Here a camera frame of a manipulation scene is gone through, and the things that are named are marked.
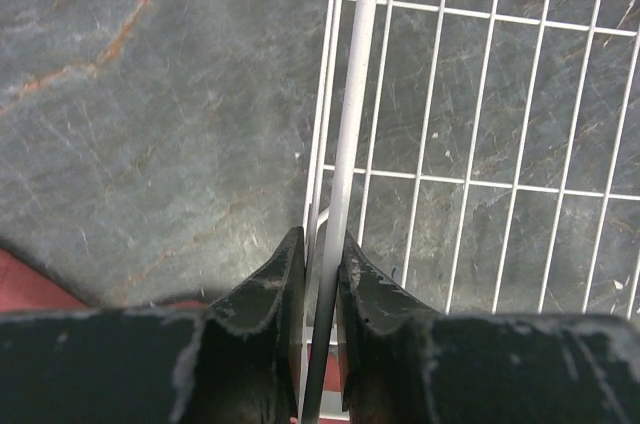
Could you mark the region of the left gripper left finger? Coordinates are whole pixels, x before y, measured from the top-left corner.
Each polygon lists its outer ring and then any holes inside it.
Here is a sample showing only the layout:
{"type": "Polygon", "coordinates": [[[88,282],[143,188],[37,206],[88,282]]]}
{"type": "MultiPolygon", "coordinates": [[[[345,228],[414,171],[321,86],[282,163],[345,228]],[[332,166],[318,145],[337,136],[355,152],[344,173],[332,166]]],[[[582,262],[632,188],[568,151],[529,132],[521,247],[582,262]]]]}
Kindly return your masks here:
{"type": "Polygon", "coordinates": [[[209,306],[179,307],[194,335],[174,367],[172,423],[292,423],[298,415],[305,294],[304,230],[209,306]]]}

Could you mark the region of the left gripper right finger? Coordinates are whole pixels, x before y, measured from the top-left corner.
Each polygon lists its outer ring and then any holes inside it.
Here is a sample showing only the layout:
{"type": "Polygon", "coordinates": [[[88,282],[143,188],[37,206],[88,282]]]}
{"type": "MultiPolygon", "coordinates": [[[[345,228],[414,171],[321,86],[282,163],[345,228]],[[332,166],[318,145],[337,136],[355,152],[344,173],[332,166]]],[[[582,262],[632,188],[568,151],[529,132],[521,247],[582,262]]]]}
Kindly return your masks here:
{"type": "Polygon", "coordinates": [[[437,340],[438,311],[366,257],[346,233],[338,270],[343,404],[353,423],[448,423],[438,374],[450,350],[437,340]]]}

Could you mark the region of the white wire dish rack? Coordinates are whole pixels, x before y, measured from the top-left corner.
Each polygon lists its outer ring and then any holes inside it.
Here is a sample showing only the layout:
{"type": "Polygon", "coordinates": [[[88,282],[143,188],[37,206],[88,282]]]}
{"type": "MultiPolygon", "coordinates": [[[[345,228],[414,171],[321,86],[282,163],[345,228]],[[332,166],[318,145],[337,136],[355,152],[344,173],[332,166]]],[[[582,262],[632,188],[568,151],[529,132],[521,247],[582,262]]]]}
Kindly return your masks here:
{"type": "Polygon", "coordinates": [[[639,0],[377,0],[349,232],[445,312],[639,319],[639,0]]]}

